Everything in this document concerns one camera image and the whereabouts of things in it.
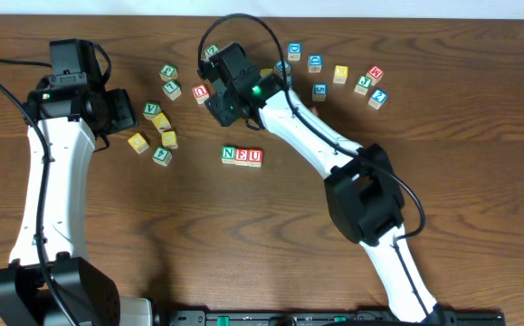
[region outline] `wood grain surface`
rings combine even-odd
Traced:
[[[113,63],[110,88],[129,95],[138,129],[111,137],[93,155],[86,232],[91,262],[122,295],[212,310],[356,309],[387,305],[361,247],[331,223],[322,180],[289,145],[242,123],[223,129],[191,88],[196,49],[214,18],[0,16],[0,57],[49,62],[48,42],[100,43]],[[501,310],[524,325],[524,22],[268,19],[285,44],[303,43],[294,89],[310,104],[313,82],[330,92],[320,117],[364,145],[378,142],[418,194],[428,225],[409,241],[428,289],[460,310]],[[269,36],[243,20],[207,43],[236,41],[260,68],[277,57]],[[307,55],[322,53],[322,73]],[[158,72],[179,70],[183,94],[170,101]],[[349,66],[333,86],[333,67]],[[386,74],[381,110],[352,93],[373,64]],[[21,100],[46,68],[0,64],[0,82]],[[168,168],[126,139],[158,134],[140,114],[158,101],[179,135]],[[19,231],[29,168],[26,126],[0,93],[0,268]],[[262,168],[222,165],[233,144],[264,150]],[[414,206],[406,226],[418,223]]]

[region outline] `block face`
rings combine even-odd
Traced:
[[[195,86],[191,89],[191,91],[193,92],[193,96],[195,97],[197,104],[203,104],[205,100],[209,99],[209,92],[203,84]]]
[[[372,86],[372,80],[366,76],[360,76],[354,91],[361,95],[366,95],[368,90]]]
[[[211,44],[207,49],[205,49],[205,58],[209,59],[212,55],[219,52],[217,44]]]
[[[386,99],[388,98],[388,95],[383,92],[382,90],[376,90],[373,94],[370,100],[368,101],[368,105],[375,109],[380,109],[382,104],[385,103]]]
[[[348,78],[348,67],[337,65],[336,68],[334,68],[334,83],[341,83],[341,84],[346,83],[347,78]]]
[[[299,61],[301,58],[301,43],[288,44],[288,60]]]
[[[313,101],[324,101],[328,95],[328,85],[325,83],[315,83],[312,89]]]
[[[161,112],[161,107],[157,103],[147,102],[145,108],[143,109],[143,116],[145,119],[153,119],[158,113]]]
[[[286,62],[286,74],[290,74],[291,72],[291,64],[289,61],[284,60]],[[276,62],[276,65],[273,66],[273,71],[278,74],[278,76],[281,76],[281,60],[278,60]]]
[[[368,71],[367,77],[372,79],[372,86],[374,86],[382,80],[382,76],[384,74],[385,72],[382,69],[378,68],[377,66],[373,66]]]
[[[166,64],[161,68],[160,75],[164,82],[174,81],[177,78],[177,68],[170,64]]]
[[[308,56],[308,72],[322,71],[322,56],[320,54],[310,54]]]
[[[236,149],[235,150],[235,165],[247,166],[248,150],[247,149]]]
[[[171,129],[171,123],[169,122],[165,114],[163,114],[163,112],[153,117],[153,119],[151,119],[151,122],[153,122],[153,125],[155,125],[155,128],[157,128],[159,132],[165,132]]]
[[[177,134],[174,131],[166,131],[161,134],[161,143],[166,149],[177,149]]]
[[[174,101],[176,98],[181,95],[181,89],[179,88],[179,85],[177,85],[174,81],[169,81],[163,86],[163,92],[165,95]]]
[[[158,147],[157,150],[155,150],[155,153],[153,154],[153,160],[164,167],[169,165],[169,162],[171,161],[172,157],[173,155],[171,155],[171,152],[162,147]]]
[[[133,137],[129,138],[129,140],[127,141],[129,142],[129,145],[135,151],[137,151],[138,154],[141,154],[142,152],[144,152],[146,149],[149,148],[149,144],[147,144],[147,141],[139,133],[136,133],[135,135],[133,135]]]
[[[247,165],[259,168],[262,166],[263,151],[261,149],[249,149],[247,155]]]
[[[224,146],[222,148],[222,162],[225,164],[235,163],[235,147]]]

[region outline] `white wall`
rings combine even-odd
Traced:
[[[524,19],[524,0],[0,0],[0,14]]]

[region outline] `green connector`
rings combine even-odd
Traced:
[[[217,317],[217,326],[229,326],[229,317]]]

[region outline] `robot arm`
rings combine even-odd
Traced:
[[[23,105],[29,119],[37,122],[51,156],[43,208],[44,261],[76,322],[158,325],[163,319],[149,300],[119,297],[115,283],[87,261],[86,178],[96,138],[138,125],[127,92],[105,91],[110,68],[100,74],[97,47],[81,40],[51,42],[53,76],[39,83]],[[7,325],[64,325],[67,320],[51,293],[42,289],[33,235],[43,147],[32,128],[28,139],[31,168],[24,218],[9,265],[0,269],[0,316]]]
[[[292,104],[298,107],[300,114],[330,139],[335,140],[341,147],[358,151],[361,146],[356,142],[340,136],[318,117],[314,116],[301,102],[294,91],[290,91]],[[266,101],[267,105],[260,109],[263,126],[271,133],[284,139],[292,145],[308,162],[320,173],[323,178],[330,176],[333,168],[346,166],[352,158],[335,150],[318,138],[300,120],[291,114],[283,91],[276,93]],[[378,239],[378,245],[369,245],[364,241],[360,244],[368,253],[368,257],[376,268],[376,272],[385,286],[391,311],[400,321],[421,322],[426,318],[423,306],[413,293],[405,270],[393,248],[395,237],[405,233],[404,224],[394,226]],[[414,287],[418,291],[424,308],[428,313],[433,311],[435,298],[424,286],[423,280],[416,269],[413,257],[408,251],[406,240],[398,241],[405,261],[405,267],[413,279]]]
[[[50,144],[50,165],[44,204],[44,252],[48,261],[59,253],[88,260],[84,234],[84,207],[87,172],[95,149],[95,137],[84,120],[66,118],[40,120],[38,126]],[[9,263],[38,264],[33,245],[36,204],[43,174],[43,148],[34,130],[28,130],[31,162],[28,191],[20,234]]]
[[[396,182],[383,175],[371,176],[365,186],[358,188],[356,181],[364,171],[359,160],[334,150],[292,114],[282,79],[274,74],[261,78],[239,44],[232,43],[202,62],[198,73],[217,90],[205,105],[222,126],[239,118],[253,120],[308,160],[324,178],[332,221],[349,241],[360,243],[367,251],[385,286],[393,314],[400,321],[424,321],[433,312],[436,300],[424,286],[406,240],[396,243],[404,266],[394,248],[394,239],[405,233],[400,214],[405,203]],[[343,149],[392,171],[386,153],[378,145],[363,149],[342,137],[314,116],[294,91],[288,92],[301,117],[314,129]]]

